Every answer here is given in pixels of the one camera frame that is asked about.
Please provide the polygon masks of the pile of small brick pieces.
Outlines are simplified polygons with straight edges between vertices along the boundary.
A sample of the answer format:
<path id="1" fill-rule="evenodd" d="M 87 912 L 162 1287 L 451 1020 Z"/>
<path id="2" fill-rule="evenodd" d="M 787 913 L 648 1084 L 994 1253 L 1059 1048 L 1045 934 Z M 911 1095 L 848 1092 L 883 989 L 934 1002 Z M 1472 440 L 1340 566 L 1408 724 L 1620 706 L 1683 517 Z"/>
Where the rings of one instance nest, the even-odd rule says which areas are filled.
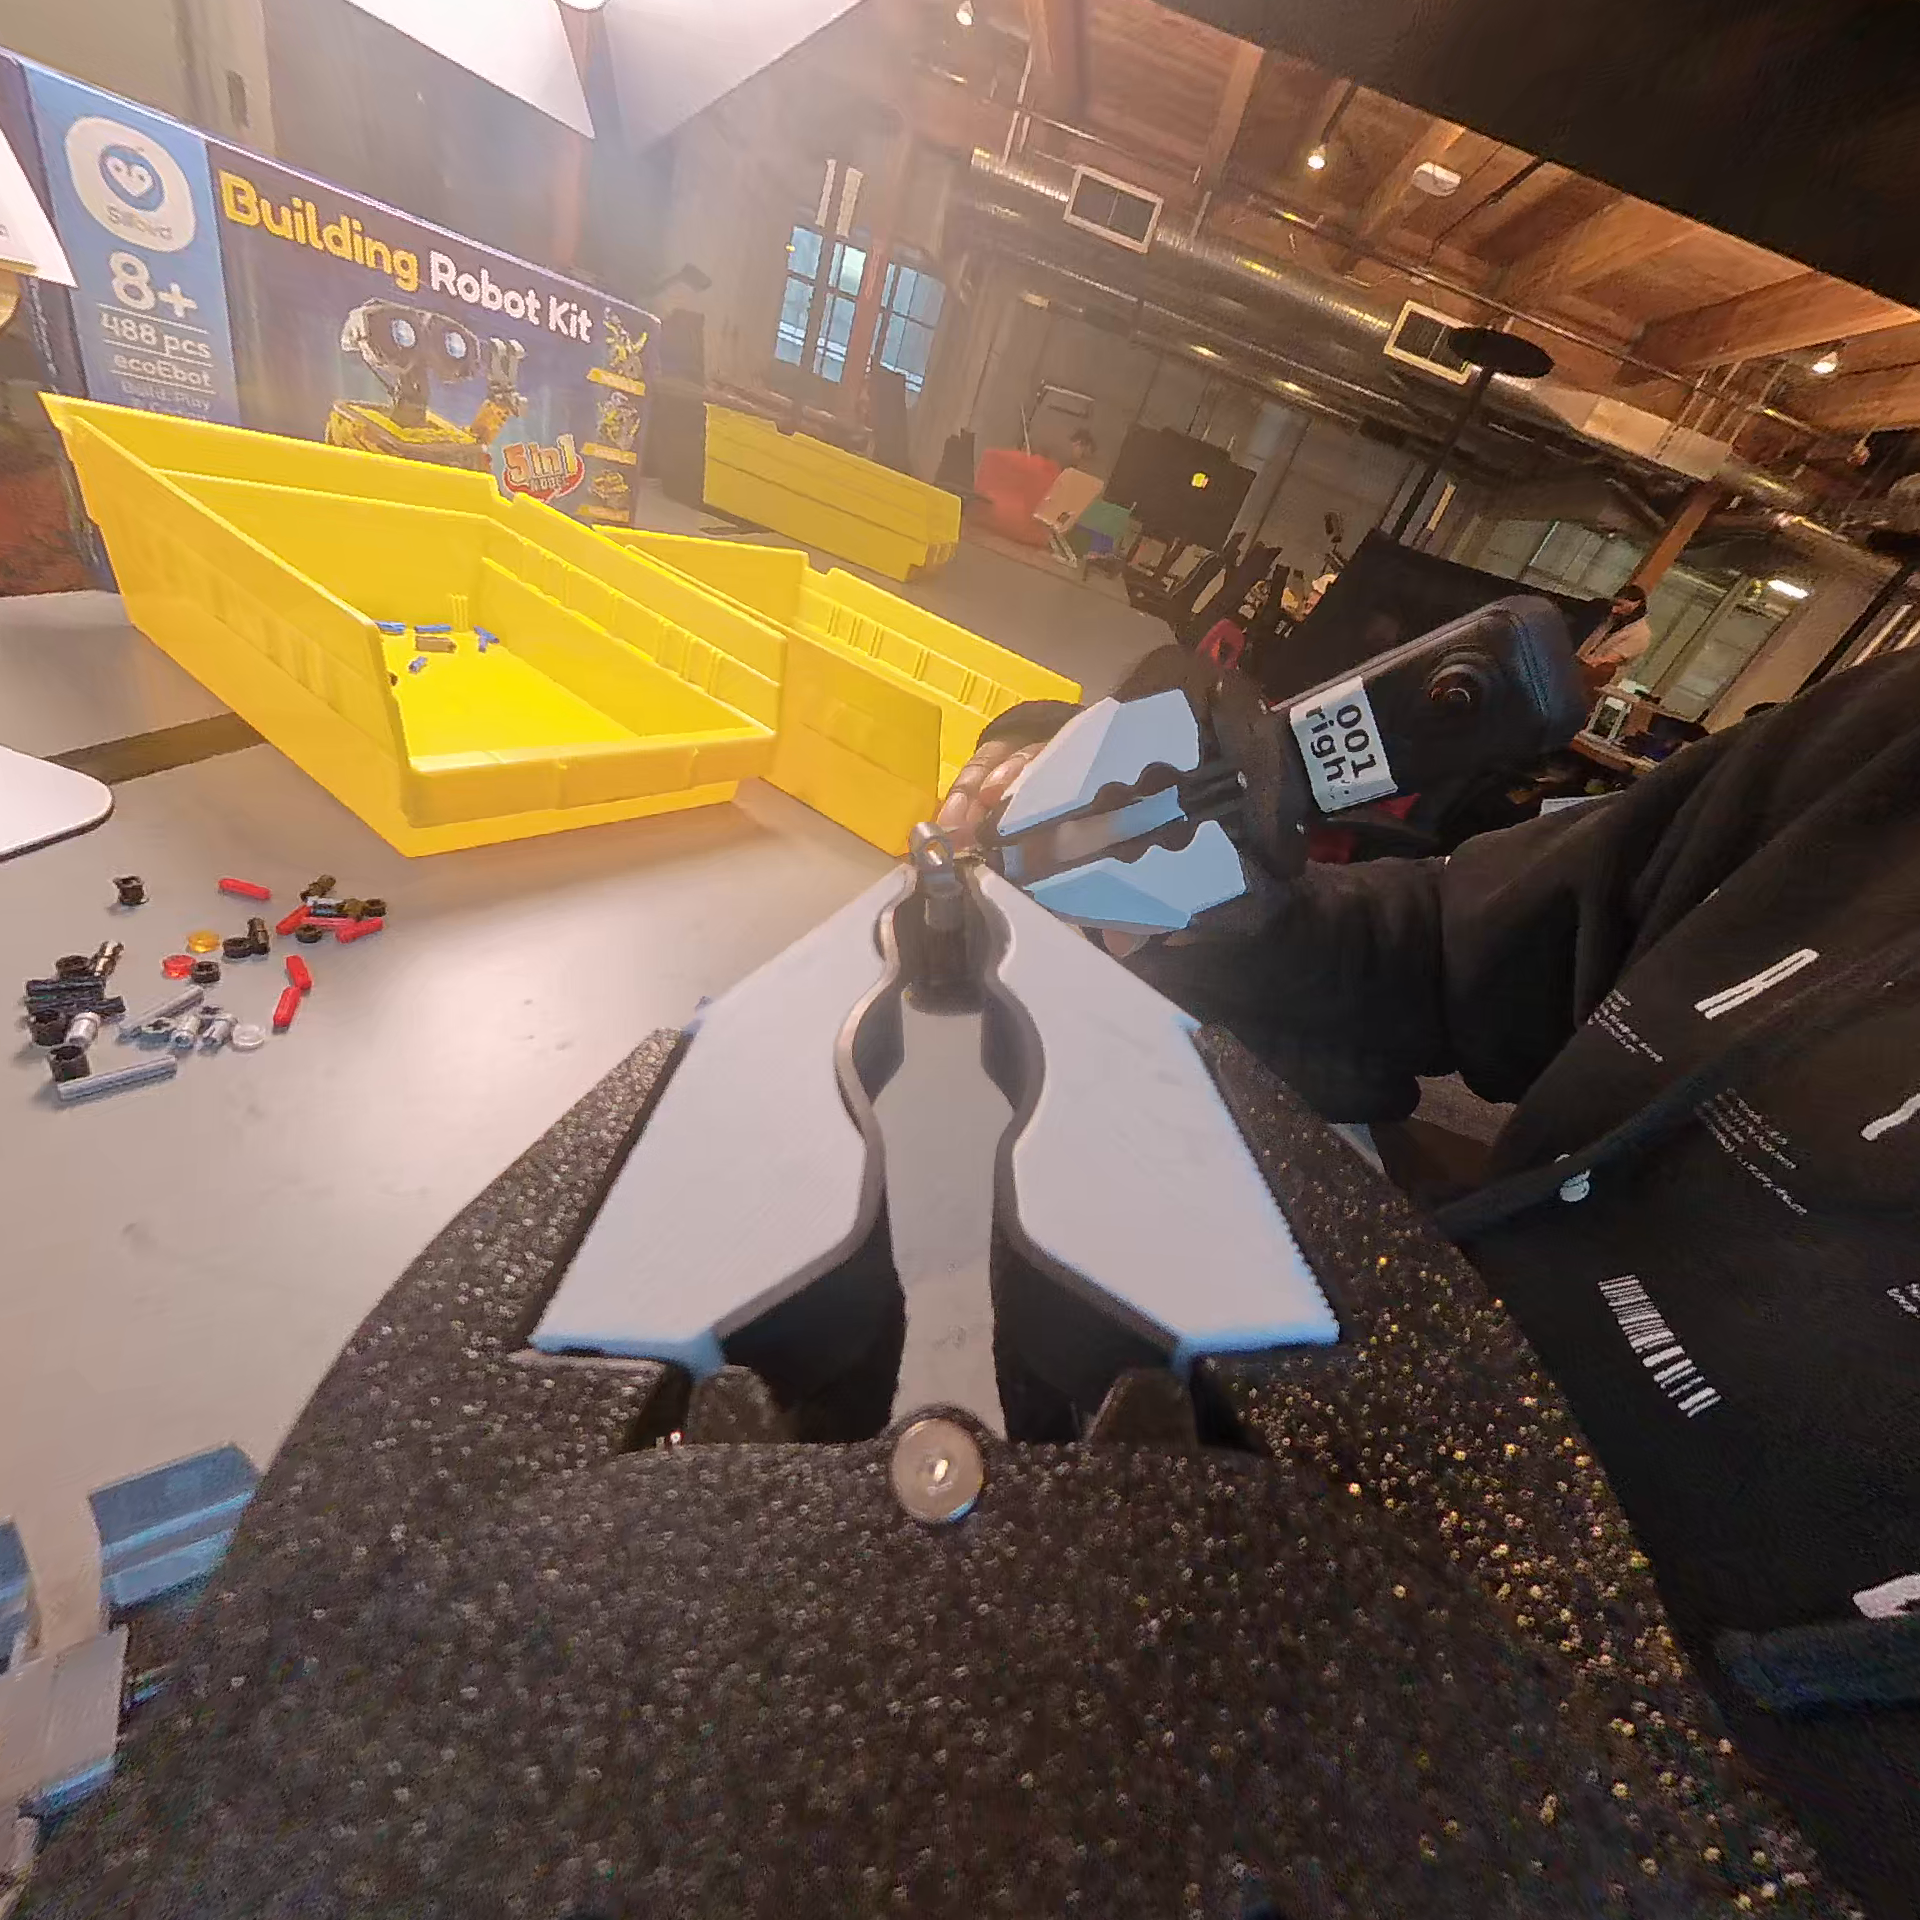
<path id="1" fill-rule="evenodd" d="M 328 967 L 378 941 L 389 897 L 319 873 L 276 894 L 222 876 L 211 906 L 158 937 L 112 930 L 26 975 L 4 975 L 4 1041 L 35 1057 L 56 1112 L 168 1088 L 197 1062 L 288 1040 Z"/>

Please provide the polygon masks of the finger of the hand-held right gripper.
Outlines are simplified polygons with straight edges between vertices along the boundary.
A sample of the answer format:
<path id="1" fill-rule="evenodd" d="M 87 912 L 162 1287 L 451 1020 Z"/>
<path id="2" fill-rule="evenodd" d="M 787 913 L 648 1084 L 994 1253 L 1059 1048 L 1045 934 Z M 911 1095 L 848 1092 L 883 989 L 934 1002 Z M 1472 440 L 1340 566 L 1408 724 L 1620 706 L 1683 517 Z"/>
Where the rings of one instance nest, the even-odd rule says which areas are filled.
<path id="1" fill-rule="evenodd" d="M 1186 930 L 1244 896 L 1242 852 L 1218 820 L 1194 823 L 1178 847 L 1155 840 L 1029 881 L 1029 897 L 1060 920 L 1142 937 Z"/>
<path id="2" fill-rule="evenodd" d="M 1090 812 L 1116 809 L 1100 799 L 1116 788 L 1135 798 L 1148 777 L 1191 777 L 1205 764 L 1203 729 L 1181 693 L 1155 693 L 1141 700 L 1102 700 L 1079 710 L 1030 759 L 1005 791 L 997 837 L 1013 840 Z"/>

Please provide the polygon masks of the person's right hand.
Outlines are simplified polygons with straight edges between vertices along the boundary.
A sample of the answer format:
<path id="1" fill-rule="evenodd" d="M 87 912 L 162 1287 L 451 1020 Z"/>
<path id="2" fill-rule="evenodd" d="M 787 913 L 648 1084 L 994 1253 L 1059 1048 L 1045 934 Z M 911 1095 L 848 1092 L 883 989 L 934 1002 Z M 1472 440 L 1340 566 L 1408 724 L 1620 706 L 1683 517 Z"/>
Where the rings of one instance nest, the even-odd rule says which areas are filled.
<path id="1" fill-rule="evenodd" d="M 934 815 L 939 833 L 955 852 L 975 847 L 979 837 L 991 828 L 1011 788 L 1042 752 L 1040 741 L 1015 744 L 1005 738 L 984 741 L 950 782 Z"/>

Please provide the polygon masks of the person in black hoodie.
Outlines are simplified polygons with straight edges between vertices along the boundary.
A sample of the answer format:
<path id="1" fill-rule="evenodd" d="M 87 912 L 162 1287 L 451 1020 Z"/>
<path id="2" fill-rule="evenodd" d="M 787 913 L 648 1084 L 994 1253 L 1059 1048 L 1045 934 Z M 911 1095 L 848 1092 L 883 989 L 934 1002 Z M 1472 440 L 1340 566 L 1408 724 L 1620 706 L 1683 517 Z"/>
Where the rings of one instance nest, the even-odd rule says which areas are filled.
<path id="1" fill-rule="evenodd" d="M 1915 1914 L 1915 650 L 1443 866 L 1448 1230 L 1674 1637 L 1869 1914 Z"/>

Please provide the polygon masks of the bright light panel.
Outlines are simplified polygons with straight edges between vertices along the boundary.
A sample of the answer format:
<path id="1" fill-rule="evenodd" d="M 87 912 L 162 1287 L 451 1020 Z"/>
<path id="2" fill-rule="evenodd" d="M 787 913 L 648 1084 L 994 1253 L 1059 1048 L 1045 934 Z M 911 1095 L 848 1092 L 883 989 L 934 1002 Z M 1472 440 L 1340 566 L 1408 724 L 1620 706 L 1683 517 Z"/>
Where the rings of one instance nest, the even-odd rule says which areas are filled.
<path id="1" fill-rule="evenodd" d="M 851 12 L 851 1 L 362 1 L 461 71 L 595 137 L 596 34 L 624 137 L 647 148 Z"/>

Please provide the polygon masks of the yellow storage bin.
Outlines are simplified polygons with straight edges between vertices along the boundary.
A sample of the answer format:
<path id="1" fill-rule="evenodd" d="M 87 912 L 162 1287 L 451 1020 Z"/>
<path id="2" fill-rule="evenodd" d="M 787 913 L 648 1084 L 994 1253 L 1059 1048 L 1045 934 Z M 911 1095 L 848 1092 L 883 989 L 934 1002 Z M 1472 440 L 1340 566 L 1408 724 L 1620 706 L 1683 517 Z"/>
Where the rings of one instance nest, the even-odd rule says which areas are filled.
<path id="1" fill-rule="evenodd" d="M 900 584 L 943 568 L 955 494 L 727 405 L 703 406 L 703 504 Z"/>
<path id="2" fill-rule="evenodd" d="M 938 815 L 990 720 L 1079 682 L 798 549 L 615 532 L 784 640 L 771 784 L 884 854 Z"/>
<path id="3" fill-rule="evenodd" d="M 475 471 L 47 393 L 136 632 L 410 857 L 727 801 L 784 640 Z M 390 671 L 374 622 L 486 626 Z"/>

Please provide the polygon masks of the blue robot kit box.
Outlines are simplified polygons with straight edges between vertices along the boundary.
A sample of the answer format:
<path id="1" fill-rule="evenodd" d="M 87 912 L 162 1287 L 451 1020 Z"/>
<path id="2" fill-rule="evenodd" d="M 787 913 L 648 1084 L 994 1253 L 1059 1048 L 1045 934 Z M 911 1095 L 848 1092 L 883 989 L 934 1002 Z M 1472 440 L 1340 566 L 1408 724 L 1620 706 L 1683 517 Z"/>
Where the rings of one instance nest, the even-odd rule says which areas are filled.
<path id="1" fill-rule="evenodd" d="M 55 389 L 632 526 L 658 319 L 4 52 L 72 286 Z"/>

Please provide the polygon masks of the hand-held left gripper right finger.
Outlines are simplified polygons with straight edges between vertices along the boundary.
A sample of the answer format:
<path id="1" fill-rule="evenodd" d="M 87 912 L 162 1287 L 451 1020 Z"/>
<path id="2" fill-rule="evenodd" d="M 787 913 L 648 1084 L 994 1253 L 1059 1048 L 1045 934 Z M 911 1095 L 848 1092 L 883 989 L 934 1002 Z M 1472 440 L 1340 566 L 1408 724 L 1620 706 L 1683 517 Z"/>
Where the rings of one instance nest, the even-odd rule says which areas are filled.
<path id="1" fill-rule="evenodd" d="M 994 873 L 994 1007 L 1022 1088 L 1011 1232 L 1042 1269 L 1186 1373 L 1331 1345 L 1338 1314 L 1198 1047 L 1198 1024 Z"/>

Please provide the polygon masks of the white rounded base plate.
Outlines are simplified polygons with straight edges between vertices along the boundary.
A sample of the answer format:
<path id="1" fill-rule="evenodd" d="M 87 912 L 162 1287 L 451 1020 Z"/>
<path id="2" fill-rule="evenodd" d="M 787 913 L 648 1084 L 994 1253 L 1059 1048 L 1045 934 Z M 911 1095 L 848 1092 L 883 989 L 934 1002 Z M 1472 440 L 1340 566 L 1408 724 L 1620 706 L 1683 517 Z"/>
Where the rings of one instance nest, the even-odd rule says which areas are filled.
<path id="1" fill-rule="evenodd" d="M 11 748 L 0 761 L 2 862 L 93 831 L 112 815 L 112 788 L 92 775 Z"/>

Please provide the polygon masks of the large paned window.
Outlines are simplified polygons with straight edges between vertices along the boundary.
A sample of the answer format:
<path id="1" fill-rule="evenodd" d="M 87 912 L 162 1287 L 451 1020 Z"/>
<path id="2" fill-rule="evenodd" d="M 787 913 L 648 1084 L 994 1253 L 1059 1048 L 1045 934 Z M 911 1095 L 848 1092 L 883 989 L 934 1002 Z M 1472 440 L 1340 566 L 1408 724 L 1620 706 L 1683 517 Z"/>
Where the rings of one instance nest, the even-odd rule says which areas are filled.
<path id="1" fill-rule="evenodd" d="M 875 268 L 860 240 L 808 223 L 796 223 L 784 248 L 775 368 L 840 385 L 855 362 L 860 302 L 871 280 L 878 294 L 869 368 L 900 376 L 907 401 L 918 401 L 943 321 L 943 277 L 917 252 Z"/>

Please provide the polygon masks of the black round stand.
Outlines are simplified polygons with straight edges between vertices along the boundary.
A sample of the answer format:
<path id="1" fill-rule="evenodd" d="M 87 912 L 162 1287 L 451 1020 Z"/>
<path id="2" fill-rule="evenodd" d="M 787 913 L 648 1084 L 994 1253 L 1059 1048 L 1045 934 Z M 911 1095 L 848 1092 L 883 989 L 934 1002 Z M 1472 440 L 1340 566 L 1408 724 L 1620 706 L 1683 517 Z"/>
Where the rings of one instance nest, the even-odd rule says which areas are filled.
<path id="1" fill-rule="evenodd" d="M 1477 418 L 1487 385 L 1498 376 L 1535 381 L 1555 373 L 1551 354 L 1533 341 L 1501 330 L 1499 326 L 1453 325 L 1446 328 L 1446 345 L 1472 369 L 1468 390 L 1455 406 L 1455 418 L 1444 446 L 1434 455 L 1430 477 L 1439 474 L 1455 452 L 1468 424 Z"/>

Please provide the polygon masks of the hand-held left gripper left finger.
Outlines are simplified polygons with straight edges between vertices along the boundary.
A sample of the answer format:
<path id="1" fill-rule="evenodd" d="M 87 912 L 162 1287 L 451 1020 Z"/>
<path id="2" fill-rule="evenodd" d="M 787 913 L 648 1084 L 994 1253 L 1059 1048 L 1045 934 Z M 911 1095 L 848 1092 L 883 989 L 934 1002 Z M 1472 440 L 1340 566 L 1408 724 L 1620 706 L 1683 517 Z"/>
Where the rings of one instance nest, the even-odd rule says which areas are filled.
<path id="1" fill-rule="evenodd" d="M 710 1375 L 727 1341 L 869 1237 L 878 1148 L 848 1092 L 848 1036 L 894 975 L 891 869 L 708 998 L 682 1033 L 530 1345 Z"/>

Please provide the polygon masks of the grey desk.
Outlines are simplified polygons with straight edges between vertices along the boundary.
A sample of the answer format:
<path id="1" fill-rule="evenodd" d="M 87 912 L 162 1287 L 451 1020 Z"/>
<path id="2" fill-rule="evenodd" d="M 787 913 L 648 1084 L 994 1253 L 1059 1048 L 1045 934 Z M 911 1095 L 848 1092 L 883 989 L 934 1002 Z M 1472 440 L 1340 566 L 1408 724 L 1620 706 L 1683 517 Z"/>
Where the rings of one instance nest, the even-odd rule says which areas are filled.
<path id="1" fill-rule="evenodd" d="M 238 1445 L 268 1464 L 386 1285 L 661 1025 L 848 903 L 884 854 L 766 784 L 733 801 L 406 857 L 266 744 L 205 753 L 222 704 L 116 597 L 4 601 L 4 744 L 175 756 L 93 831 L 4 862 L 2 1505 L 45 1645 L 90 1638 L 90 1495 Z M 218 878 L 285 905 L 331 873 L 386 930 L 311 959 L 288 1036 L 64 1109 L 21 984 L 126 946 L 136 1014 Z"/>

